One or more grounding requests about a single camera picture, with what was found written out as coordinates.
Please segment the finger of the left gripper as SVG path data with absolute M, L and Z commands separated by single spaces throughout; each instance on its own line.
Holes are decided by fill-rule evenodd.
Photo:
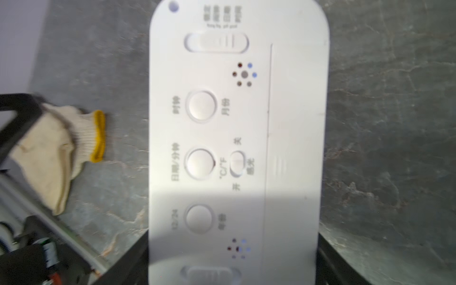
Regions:
M 12 120 L 1 127 L 1 164 L 14 146 L 40 119 L 43 110 L 33 94 L 1 94 L 1 112 L 14 112 Z

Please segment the white digital alarm clock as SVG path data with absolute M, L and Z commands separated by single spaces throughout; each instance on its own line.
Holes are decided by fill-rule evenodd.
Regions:
M 151 285 L 315 283 L 329 57 L 316 1 L 158 4 Z

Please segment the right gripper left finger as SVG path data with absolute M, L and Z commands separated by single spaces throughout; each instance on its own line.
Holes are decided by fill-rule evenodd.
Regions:
M 94 285 L 148 285 L 148 231 Z

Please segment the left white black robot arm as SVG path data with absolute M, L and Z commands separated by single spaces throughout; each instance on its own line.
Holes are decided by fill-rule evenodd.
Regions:
M 1 95 L 1 111 L 11 113 L 1 124 L 1 160 L 27 134 L 42 116 L 33 95 Z M 87 261 L 46 235 L 46 226 L 36 217 L 26 218 L 32 230 L 19 236 L 20 247 L 14 251 L 1 243 L 1 284 L 3 285 L 86 285 L 91 267 Z

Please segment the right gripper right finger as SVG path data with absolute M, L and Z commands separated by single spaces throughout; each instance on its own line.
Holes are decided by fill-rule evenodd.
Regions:
M 318 234 L 316 285 L 371 285 Z

